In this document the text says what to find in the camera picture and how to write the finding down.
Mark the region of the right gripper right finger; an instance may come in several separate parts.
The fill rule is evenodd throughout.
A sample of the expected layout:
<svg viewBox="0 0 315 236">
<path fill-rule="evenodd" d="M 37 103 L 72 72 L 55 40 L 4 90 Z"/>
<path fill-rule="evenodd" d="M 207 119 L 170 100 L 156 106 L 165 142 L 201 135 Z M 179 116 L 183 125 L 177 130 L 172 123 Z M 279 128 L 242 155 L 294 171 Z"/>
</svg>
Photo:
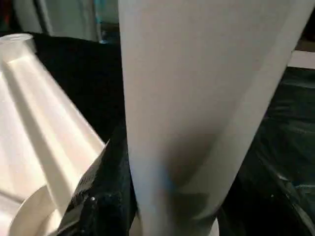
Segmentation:
<svg viewBox="0 0 315 236">
<path fill-rule="evenodd" d="M 221 236 L 313 236 L 315 223 L 261 161 L 244 161 L 218 211 Z"/>
</svg>

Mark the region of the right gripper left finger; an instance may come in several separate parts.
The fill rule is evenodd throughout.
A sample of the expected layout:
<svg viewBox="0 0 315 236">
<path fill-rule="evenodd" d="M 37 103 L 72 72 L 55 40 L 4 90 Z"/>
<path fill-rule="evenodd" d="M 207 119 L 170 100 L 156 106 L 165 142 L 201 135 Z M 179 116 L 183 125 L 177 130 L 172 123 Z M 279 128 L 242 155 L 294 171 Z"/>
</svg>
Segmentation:
<svg viewBox="0 0 315 236">
<path fill-rule="evenodd" d="M 127 236 L 137 212 L 126 125 L 80 179 L 58 227 L 59 236 Z"/>
</svg>

